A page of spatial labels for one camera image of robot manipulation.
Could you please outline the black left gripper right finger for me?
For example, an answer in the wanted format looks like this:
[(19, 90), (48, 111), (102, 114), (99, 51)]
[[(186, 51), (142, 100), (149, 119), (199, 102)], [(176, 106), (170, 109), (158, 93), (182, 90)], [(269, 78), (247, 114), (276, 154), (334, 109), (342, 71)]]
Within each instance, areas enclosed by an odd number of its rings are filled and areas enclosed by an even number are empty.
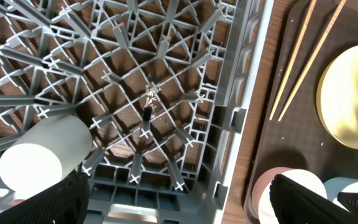
[(283, 174), (276, 175), (271, 182), (270, 202), (279, 223), (358, 223), (357, 215)]

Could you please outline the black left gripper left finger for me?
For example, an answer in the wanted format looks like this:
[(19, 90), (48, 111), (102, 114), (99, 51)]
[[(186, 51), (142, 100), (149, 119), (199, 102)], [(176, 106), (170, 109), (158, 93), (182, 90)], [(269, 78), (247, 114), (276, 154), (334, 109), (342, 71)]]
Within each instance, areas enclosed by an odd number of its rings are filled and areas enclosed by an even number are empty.
[(72, 172), (59, 183), (0, 213), (0, 224), (83, 224), (90, 197), (88, 176)]

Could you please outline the light blue small bowl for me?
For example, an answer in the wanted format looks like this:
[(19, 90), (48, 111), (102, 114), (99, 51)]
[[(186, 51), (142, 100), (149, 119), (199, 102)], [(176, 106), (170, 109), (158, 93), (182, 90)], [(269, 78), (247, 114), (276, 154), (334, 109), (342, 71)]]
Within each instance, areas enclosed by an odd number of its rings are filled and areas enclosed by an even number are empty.
[(335, 177), (324, 182), (327, 199), (337, 206), (346, 208), (337, 200), (340, 192), (358, 193), (358, 180), (347, 177)]

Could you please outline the white cup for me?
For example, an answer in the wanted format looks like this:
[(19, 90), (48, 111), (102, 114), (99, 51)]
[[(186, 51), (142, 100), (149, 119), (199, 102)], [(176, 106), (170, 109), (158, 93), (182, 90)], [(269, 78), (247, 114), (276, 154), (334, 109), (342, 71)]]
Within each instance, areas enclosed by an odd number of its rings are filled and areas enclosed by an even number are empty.
[(13, 191), (37, 194), (64, 179), (90, 153), (92, 137), (73, 115), (40, 120), (0, 158), (0, 177)]

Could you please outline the wooden chopstick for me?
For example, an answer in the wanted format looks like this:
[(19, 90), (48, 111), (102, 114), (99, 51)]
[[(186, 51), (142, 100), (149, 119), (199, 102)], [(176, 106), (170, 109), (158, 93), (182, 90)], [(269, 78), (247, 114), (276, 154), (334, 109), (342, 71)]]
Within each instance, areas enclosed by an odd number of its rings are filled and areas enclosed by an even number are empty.
[(286, 100), (279, 116), (278, 116), (278, 119), (277, 121), (281, 121), (282, 118), (284, 117), (285, 113), (287, 112), (287, 109), (289, 108), (293, 98), (295, 97), (298, 89), (300, 88), (303, 80), (305, 79), (306, 77), (306, 74), (308, 73), (310, 67), (312, 66), (315, 58), (317, 57), (318, 53), (319, 53), (319, 50), (321, 49), (321, 47), (323, 46), (324, 44), (324, 41), (326, 40), (329, 32), (331, 31), (336, 19), (338, 18), (340, 12), (342, 11), (344, 5), (346, 3), (346, 0), (341, 0), (339, 2), (339, 4), (337, 5), (337, 7), (335, 8), (328, 24), (326, 25), (326, 28), (324, 29), (324, 32), (321, 34), (321, 37), (318, 39), (318, 42), (317, 44), (315, 45), (311, 55), (309, 56), (308, 60), (306, 61), (306, 65), (303, 67), (301, 73), (300, 73), (300, 76), (298, 77), (292, 91), (290, 92), (289, 96), (288, 96), (288, 99)]
[(306, 29), (307, 29), (307, 26), (308, 26), (308, 23), (310, 21), (310, 18), (311, 18), (311, 15), (313, 13), (315, 5), (316, 5), (316, 0), (310, 0), (308, 10), (306, 12), (306, 15), (305, 15), (304, 19), (302, 20), (300, 30), (298, 31), (298, 34), (297, 34), (297, 37), (296, 37), (296, 42), (295, 42), (295, 44), (294, 44), (294, 46), (292, 48), (290, 58), (289, 58), (288, 63), (286, 65), (286, 67), (285, 67), (285, 72), (284, 72), (282, 80), (280, 82), (280, 86), (278, 87), (277, 94), (275, 96), (275, 99), (274, 99), (274, 102), (273, 102), (273, 105), (272, 105), (272, 109), (271, 109), (271, 112), (270, 112), (270, 115), (269, 115), (269, 120), (273, 119), (273, 116), (274, 116), (275, 111), (277, 109), (278, 103), (279, 103), (279, 101), (281, 99), (281, 96), (282, 96), (282, 93), (283, 93), (283, 91), (285, 89), (285, 85), (287, 84), (288, 78), (290, 76), (290, 72), (291, 72), (291, 70), (293, 68), (293, 64), (295, 63), (296, 56), (298, 54), (301, 42), (303, 40), (304, 34), (306, 32)]

